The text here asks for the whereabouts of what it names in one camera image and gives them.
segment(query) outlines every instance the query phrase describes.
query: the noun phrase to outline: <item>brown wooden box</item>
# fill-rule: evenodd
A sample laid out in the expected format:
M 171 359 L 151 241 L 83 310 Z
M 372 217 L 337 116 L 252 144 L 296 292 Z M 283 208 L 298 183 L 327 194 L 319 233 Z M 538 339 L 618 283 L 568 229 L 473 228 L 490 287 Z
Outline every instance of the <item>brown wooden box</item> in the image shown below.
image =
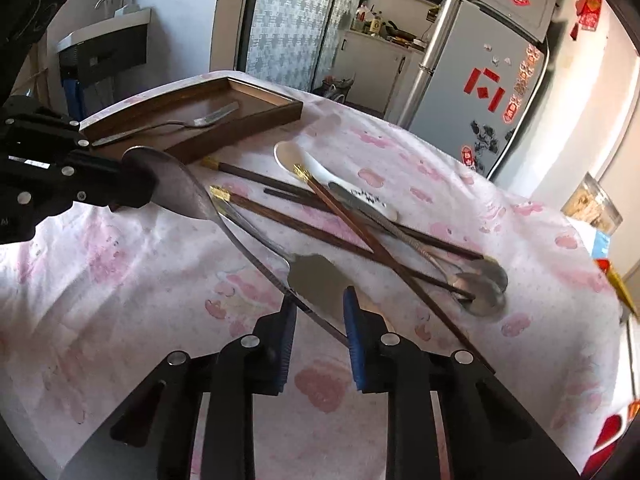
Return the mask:
M 162 126 L 101 146 L 95 153 L 120 158 L 132 146 L 153 146 L 185 164 L 259 132 L 297 121 L 302 102 L 231 77 L 211 79 L 133 104 L 82 129 L 89 141 L 167 120 L 204 117 L 238 101 L 240 108 L 209 128 Z

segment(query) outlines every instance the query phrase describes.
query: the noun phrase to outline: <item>table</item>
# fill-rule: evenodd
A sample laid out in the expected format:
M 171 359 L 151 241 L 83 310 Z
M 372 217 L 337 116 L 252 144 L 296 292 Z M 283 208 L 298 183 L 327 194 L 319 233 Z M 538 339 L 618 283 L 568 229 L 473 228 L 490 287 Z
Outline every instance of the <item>table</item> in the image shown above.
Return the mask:
M 82 126 L 158 93 L 225 75 L 258 82 L 236 72 L 196 76 L 113 105 Z M 510 278 L 500 321 L 472 317 L 447 293 L 428 291 L 581 470 L 610 412 L 620 311 L 564 216 L 497 189 L 392 124 L 259 83 L 303 100 L 302 118 L 216 156 L 294 183 L 273 158 L 274 143 L 294 139 L 338 176 L 393 204 L 405 224 L 499 260 Z M 204 184 L 227 186 L 357 241 L 326 213 L 266 196 L 236 177 L 198 165 L 193 171 Z M 334 261 L 421 348 L 450 354 L 460 347 L 391 270 L 248 217 L 291 251 Z M 240 237 L 276 272 L 284 270 L 276 256 Z M 436 276 L 409 249 L 385 243 L 405 263 Z M 116 214 L 75 204 L 42 222 L 32 241 L 0 247 L 0 262 L 0 409 L 50 476 L 170 351 L 216 352 L 281 301 L 212 222 L 153 204 Z M 254 417 L 262 480 L 383 477 L 386 397 L 359 394 L 346 348 L 302 314 L 285 391 L 257 397 Z

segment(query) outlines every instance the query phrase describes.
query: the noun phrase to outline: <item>white cabinet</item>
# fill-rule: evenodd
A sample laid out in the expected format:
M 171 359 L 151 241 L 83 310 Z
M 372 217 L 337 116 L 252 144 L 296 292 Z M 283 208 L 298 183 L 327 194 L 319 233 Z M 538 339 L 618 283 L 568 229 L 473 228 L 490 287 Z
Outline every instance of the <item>white cabinet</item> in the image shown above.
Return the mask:
M 409 54 L 399 45 L 348 30 L 338 44 L 331 75 L 354 77 L 347 101 L 384 114 Z

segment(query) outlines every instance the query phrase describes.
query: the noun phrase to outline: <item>gray refrigerator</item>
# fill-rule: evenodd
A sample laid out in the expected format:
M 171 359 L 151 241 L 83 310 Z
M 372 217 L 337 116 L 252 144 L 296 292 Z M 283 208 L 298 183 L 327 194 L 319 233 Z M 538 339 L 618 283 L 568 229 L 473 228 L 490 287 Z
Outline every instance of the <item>gray refrigerator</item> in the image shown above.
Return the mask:
M 546 69 L 555 0 L 444 0 L 399 125 L 487 178 Z

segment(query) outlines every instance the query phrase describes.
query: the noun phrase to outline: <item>chopstick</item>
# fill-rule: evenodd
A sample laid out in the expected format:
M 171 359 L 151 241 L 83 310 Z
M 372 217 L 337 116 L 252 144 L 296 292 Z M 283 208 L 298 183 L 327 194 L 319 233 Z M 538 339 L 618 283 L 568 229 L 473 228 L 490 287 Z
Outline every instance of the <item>chopstick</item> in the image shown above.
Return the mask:
M 412 276 L 410 276 L 399 264 L 395 258 L 383 247 L 383 245 L 377 240 L 377 238 L 369 233 L 366 227 L 360 224 L 360 221 L 350 212 L 348 209 L 339 202 L 327 189 L 325 189 L 305 168 L 295 165 L 294 167 L 297 176 L 300 177 L 322 201 L 331 208 L 331 210 L 339 216 L 345 224 L 347 224 L 353 232 L 355 232 L 374 252 L 376 256 L 382 259 L 387 267 L 391 267 L 394 272 L 403 280 L 409 288 L 414 291 L 415 295 L 420 298 L 423 303 L 428 306 L 431 311 L 438 316 L 441 322 L 451 330 L 451 332 L 459 339 L 459 341 L 466 346 L 473 354 L 478 357 L 484 366 L 486 366 L 492 373 L 495 370 L 482 356 L 480 351 L 476 348 L 468 337 L 460 330 L 455 323 L 447 316 L 447 314 L 440 308 L 440 306 L 431 299 L 431 297 L 416 283 Z
M 241 178 L 251 180 L 252 182 L 257 182 L 258 184 L 271 186 L 296 196 L 307 198 L 311 197 L 317 200 L 316 196 L 308 189 L 293 186 L 292 184 L 287 184 L 286 182 L 281 182 L 279 180 L 276 180 L 275 178 L 271 178 L 270 176 L 262 175 L 260 173 L 254 173 L 253 171 L 245 170 L 244 168 L 238 168 L 237 166 L 227 164 L 226 162 L 219 162 L 212 156 L 206 156 L 205 158 L 203 158 L 200 161 L 200 165 L 204 166 L 205 168 L 209 168 L 210 170 L 221 171 L 222 173 L 239 176 Z
M 220 200 L 224 200 L 225 202 L 229 202 L 231 204 L 235 204 L 242 209 L 246 209 L 247 211 L 251 211 L 252 213 L 256 213 L 264 218 L 268 218 L 282 224 L 286 227 L 289 227 L 299 233 L 305 234 L 316 240 L 320 240 L 321 242 L 325 242 L 329 245 L 337 247 L 339 249 L 349 251 L 352 254 L 356 254 L 357 256 L 361 256 L 370 260 L 372 262 L 376 262 L 386 266 L 386 263 L 378 257 L 375 253 L 371 251 L 367 251 L 362 247 L 359 247 L 355 244 L 347 242 L 346 240 L 342 240 L 337 236 L 332 235 L 326 231 L 322 231 L 322 229 L 318 229 L 317 227 L 313 227 L 309 224 L 306 224 L 303 221 L 292 218 L 291 216 L 285 215 L 280 211 L 276 211 L 267 206 L 254 202 L 251 199 L 245 198 L 244 196 L 238 195 L 236 193 L 232 193 L 229 190 L 219 187 L 219 186 L 210 186 L 210 192 L 212 192 L 216 197 Z M 449 283 L 438 280 L 437 278 L 432 278 L 431 276 L 420 272 L 419 270 L 412 269 L 411 267 L 403 266 L 404 270 L 410 274 L 411 276 L 415 276 L 416 278 L 423 280 L 430 285 L 439 286 L 440 288 L 444 288 L 449 292 L 455 292 L 460 294 L 461 296 L 465 296 L 466 298 L 472 300 L 474 295 L 467 292 L 466 290 L 462 290 L 461 288 L 457 288 L 453 285 L 449 285 Z
M 332 213 L 331 211 L 321 200 L 318 200 L 317 196 L 306 197 L 299 196 L 290 192 L 281 192 L 276 189 L 269 189 L 268 187 L 264 188 L 264 192 L 267 195 L 277 196 L 278 198 L 282 198 L 284 200 L 288 200 L 289 202 L 294 202 L 300 205 L 306 205 L 308 207 L 313 207 L 314 209 L 318 209 L 320 211 L 325 211 L 327 213 Z M 444 240 L 440 240 L 439 238 L 433 237 L 426 233 L 422 233 L 420 231 L 416 231 L 415 229 L 411 229 L 405 225 L 399 224 L 397 222 L 393 222 L 396 227 L 400 230 L 404 231 L 405 234 L 415 238 L 416 240 L 420 240 L 422 243 L 430 245 L 431 247 L 435 247 L 437 249 L 441 249 L 443 251 L 447 251 L 447 253 L 457 254 L 458 256 L 462 256 L 467 260 L 482 260 L 484 259 L 484 254 L 477 253 L 471 249 L 467 249 L 466 247 L 461 247 L 456 244 L 452 244 L 450 242 L 445 242 Z

